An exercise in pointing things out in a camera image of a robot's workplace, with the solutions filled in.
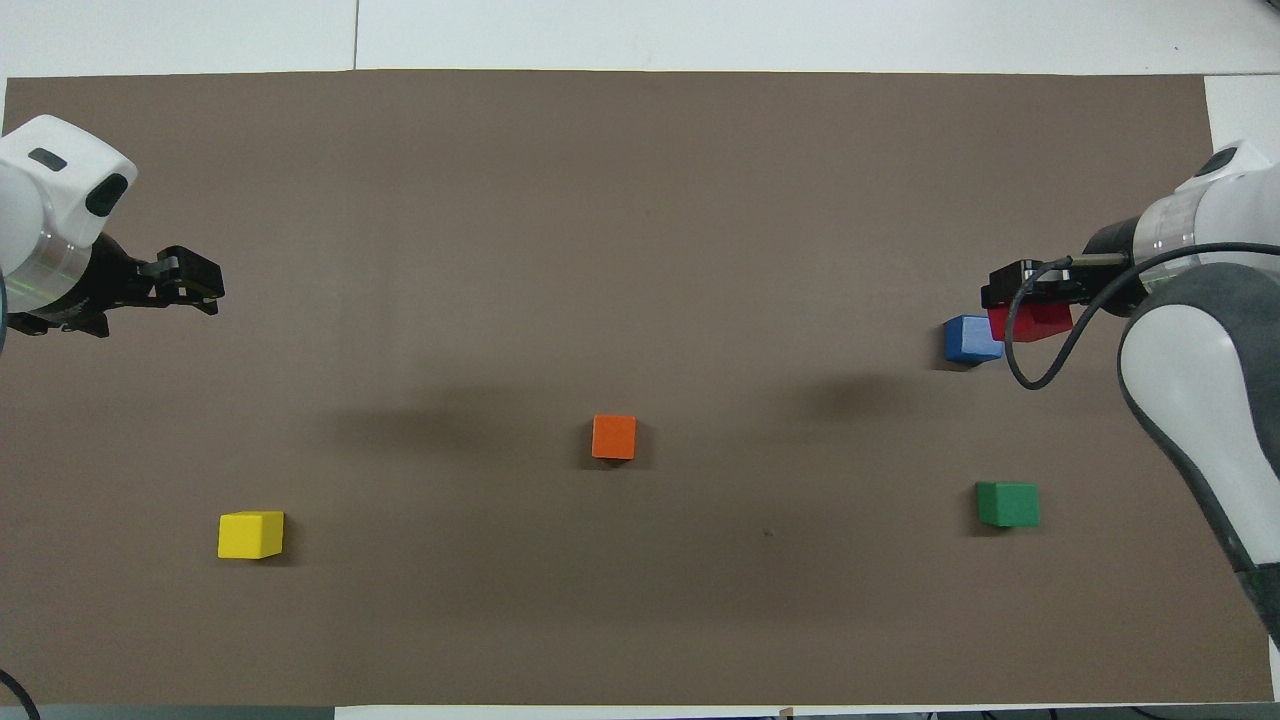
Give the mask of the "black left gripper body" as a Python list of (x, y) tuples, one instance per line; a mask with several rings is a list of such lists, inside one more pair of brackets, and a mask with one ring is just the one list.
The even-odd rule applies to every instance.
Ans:
[(42, 319), (77, 319), (115, 307), (142, 307), (151, 300), (145, 263), (109, 234), (100, 234), (81, 278), (58, 301), (40, 309)]

